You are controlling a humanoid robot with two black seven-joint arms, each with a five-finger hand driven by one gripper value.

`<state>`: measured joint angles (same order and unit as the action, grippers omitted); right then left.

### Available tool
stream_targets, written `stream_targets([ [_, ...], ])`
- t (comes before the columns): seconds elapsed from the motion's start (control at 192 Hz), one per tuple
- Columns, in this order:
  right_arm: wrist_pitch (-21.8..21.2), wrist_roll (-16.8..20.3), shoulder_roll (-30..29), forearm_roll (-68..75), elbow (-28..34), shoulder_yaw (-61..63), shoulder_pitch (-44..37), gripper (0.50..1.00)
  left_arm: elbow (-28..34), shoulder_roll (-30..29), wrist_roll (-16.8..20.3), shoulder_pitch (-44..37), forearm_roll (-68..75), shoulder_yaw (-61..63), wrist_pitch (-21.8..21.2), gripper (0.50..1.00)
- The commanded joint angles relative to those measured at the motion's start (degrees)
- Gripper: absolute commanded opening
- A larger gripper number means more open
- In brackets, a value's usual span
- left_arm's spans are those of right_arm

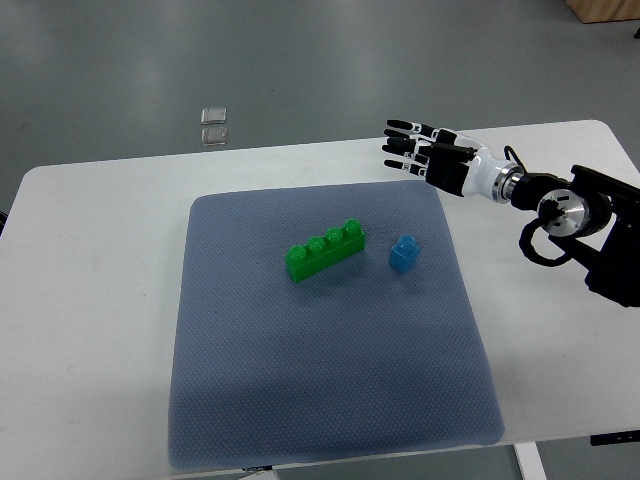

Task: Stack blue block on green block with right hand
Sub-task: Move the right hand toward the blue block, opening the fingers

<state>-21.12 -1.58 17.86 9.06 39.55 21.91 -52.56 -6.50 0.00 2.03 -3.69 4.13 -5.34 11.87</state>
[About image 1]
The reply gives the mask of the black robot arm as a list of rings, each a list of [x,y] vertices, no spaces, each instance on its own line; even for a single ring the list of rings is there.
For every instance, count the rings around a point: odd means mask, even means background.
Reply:
[[[502,188],[509,203],[536,217],[523,227],[519,247],[529,261],[586,269],[588,289],[623,307],[639,306],[639,189],[575,165],[573,179],[516,173]]]

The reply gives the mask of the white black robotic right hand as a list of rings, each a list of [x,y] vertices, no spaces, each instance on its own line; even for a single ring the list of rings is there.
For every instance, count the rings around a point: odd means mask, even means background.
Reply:
[[[393,156],[385,166],[458,197],[480,195],[506,203],[525,174],[517,162],[497,158],[484,143],[446,128],[390,119],[384,134],[382,150]]]

